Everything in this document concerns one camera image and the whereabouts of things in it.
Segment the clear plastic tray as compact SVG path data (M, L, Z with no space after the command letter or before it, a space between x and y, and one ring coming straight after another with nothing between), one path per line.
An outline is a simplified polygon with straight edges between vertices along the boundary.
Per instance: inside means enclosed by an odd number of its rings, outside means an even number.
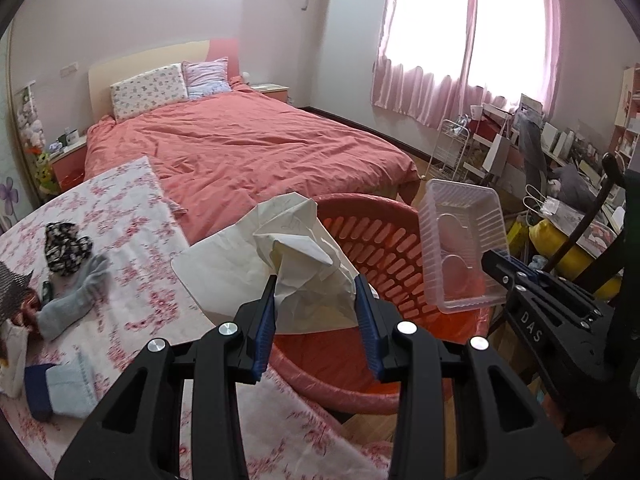
M488 250L509 253L498 193L487 186L431 179L418 215L427 303L443 314L501 304L506 289L482 268Z

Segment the white paper bag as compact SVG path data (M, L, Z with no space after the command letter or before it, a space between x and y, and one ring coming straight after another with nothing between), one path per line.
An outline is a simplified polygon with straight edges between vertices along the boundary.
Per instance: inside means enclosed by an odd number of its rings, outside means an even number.
M317 203L298 193L258 204L232 226L180 252L171 266L216 325L262 296L273 275L279 334L357 325L358 272L319 221Z

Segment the pale green cloth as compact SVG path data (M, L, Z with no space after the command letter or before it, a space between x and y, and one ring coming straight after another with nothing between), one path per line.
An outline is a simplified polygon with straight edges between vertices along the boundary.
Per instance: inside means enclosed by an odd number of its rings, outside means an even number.
M17 398L23 389L29 332L6 320L1 325L1 392Z

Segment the blue light blue sock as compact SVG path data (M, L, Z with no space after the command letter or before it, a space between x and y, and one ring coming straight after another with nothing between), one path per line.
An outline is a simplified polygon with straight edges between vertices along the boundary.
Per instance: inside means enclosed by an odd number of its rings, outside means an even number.
M92 365L80 352L67 363L26 367L24 390L29 413L38 422L54 415L85 419L98 404Z

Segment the yellow bag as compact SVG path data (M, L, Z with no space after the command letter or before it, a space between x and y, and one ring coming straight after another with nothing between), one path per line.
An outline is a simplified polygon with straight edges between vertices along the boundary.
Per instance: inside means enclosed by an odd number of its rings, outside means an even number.
M550 259L567 240L567 236L548 219L541 220L536 226L532 226L528 234L538 254L547 259ZM574 282L578 275L584 272L593 261L593 256L590 256L588 252L585 252L579 246L574 246L556 265L555 271L561 274L563 278ZM622 278L614 276L614 278L610 278L602 285L594 293L594 296L600 300L611 300L620 292L621 284Z

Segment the grey sock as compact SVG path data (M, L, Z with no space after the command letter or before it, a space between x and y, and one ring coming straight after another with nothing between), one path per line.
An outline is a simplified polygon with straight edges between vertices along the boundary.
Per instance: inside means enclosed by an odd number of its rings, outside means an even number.
M92 256L80 269L65 296L49 301L36 315L40 336L52 341L89 313L106 295L110 262L105 254Z

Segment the pink floral tablecloth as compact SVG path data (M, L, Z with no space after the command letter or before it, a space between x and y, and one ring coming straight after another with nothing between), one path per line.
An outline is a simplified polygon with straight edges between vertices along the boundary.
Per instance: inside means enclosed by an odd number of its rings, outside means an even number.
M72 222L107 256L106 297L50 344L30 348L28 362L65 363L83 354L98 393L107 392L151 339L172 344L203 336L209 319L172 270L188 243L149 161L139 158L78 185L18 222L1 237L1 259L39 288L48 275L44 231ZM386 444L358 445L337 422L304 401L275 370L239 386L248 474L253 479L383 479Z

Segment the red plaid scrunchie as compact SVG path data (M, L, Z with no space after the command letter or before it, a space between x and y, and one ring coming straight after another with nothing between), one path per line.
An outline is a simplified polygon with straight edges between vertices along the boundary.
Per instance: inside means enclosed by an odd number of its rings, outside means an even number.
M29 335L40 338L37 314L41 310L40 299L30 286L32 273L19 274L0 263L1 304L0 323L24 327Z

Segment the black white patterned scrunchie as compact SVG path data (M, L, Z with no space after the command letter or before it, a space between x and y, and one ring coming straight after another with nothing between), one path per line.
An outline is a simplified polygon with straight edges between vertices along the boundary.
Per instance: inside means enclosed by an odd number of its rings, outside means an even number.
M90 257L93 241L79 234L73 222L52 222L46 225L44 256L52 274L61 278L75 274Z

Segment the red plastic laundry basket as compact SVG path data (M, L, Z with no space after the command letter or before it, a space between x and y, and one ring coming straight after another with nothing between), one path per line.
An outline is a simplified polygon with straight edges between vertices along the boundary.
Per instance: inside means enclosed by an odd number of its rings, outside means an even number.
M270 364L301 396L328 411L394 414L400 371L396 348L402 321L443 341L464 344L488 332L487 309L443 314L424 294L419 216L397 200L358 193L317 198L318 218L357 270L352 313L342 330L278 335Z

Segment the cluttered white desk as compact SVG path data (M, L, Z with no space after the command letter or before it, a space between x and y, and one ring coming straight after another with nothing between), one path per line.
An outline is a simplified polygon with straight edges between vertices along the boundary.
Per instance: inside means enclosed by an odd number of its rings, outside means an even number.
M524 98L515 114L491 104L472 107L473 138L485 145L485 177L521 197L534 216L549 220L555 229L570 236L590 211L593 217L576 244L593 257L613 243L614 232L603 222L598 202L605 174L595 174L585 159L574 153L560 157L552 148L578 147L571 132L556 130L542 122L537 104Z

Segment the pink left nightstand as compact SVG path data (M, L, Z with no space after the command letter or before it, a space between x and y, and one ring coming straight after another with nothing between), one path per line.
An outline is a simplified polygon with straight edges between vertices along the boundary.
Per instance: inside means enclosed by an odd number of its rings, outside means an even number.
M84 182L86 156L87 139L82 136L76 143L66 146L62 153L52 158L52 169L62 193Z

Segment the pink nightstand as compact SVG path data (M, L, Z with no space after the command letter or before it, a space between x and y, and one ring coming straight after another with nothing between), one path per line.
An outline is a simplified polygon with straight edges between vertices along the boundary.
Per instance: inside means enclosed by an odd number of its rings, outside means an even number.
M62 193L84 182L86 156L87 139L82 136L76 143L66 146L62 153L52 158L52 169Z
M270 99L274 99L283 103L288 103L288 87L282 86L282 84L251 84L250 88L256 92L259 92L263 96L268 96Z

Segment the salmon pink bed duvet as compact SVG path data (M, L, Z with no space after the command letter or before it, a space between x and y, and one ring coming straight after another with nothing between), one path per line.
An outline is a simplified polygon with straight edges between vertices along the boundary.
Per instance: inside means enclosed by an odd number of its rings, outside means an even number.
M411 203L419 188L416 164L390 142L239 81L226 93L123 122L106 115L89 128L87 178L140 157L184 209L179 223L190 243L288 192L309 198L384 192Z

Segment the white mug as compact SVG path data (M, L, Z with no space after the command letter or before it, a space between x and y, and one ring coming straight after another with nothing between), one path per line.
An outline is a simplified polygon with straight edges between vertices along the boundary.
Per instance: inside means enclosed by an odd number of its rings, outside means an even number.
M67 145L73 145L79 141L79 132L77 129L66 131L65 142Z

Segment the plush toy display tube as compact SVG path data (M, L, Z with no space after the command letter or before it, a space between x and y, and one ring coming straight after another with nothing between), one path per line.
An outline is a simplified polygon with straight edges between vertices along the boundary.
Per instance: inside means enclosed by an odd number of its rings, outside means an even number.
M38 195L45 202L60 192L53 172L46 136L38 115L31 81L15 95L14 112L21 147Z

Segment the floral white pillow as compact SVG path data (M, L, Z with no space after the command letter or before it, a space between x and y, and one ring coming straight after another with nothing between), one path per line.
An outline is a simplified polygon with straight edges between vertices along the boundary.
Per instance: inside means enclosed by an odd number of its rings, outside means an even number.
M124 122L159 107L189 99L182 68L178 63L117 81L111 85L110 91L116 122Z

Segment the pink window curtain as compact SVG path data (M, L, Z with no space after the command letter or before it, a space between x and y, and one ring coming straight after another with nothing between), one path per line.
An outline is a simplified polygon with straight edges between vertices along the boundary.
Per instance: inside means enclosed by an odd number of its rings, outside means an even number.
M474 105L554 107L563 0L386 0L372 105L435 128Z

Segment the pink striped pillow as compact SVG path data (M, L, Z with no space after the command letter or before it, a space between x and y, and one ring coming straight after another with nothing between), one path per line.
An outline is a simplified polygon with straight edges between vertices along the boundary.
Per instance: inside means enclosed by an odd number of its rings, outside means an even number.
M228 75L228 58L213 61L181 63L186 91L191 101L231 91Z

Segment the cream wooden headboard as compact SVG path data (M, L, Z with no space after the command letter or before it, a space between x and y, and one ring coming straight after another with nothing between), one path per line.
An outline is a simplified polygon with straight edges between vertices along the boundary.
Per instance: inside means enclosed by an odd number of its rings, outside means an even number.
M111 85L154 68L182 61L204 62L209 59L210 41L190 41L115 58L93 65L88 70L89 96L94 122L112 114Z

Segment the pink right nightstand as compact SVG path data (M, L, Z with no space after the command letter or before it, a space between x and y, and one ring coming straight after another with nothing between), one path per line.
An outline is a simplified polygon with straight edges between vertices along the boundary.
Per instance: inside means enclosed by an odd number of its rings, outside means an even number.
M282 84L251 84L250 88L256 92L259 92L263 96L268 96L270 99L274 99L283 103L288 103L288 87L282 86Z

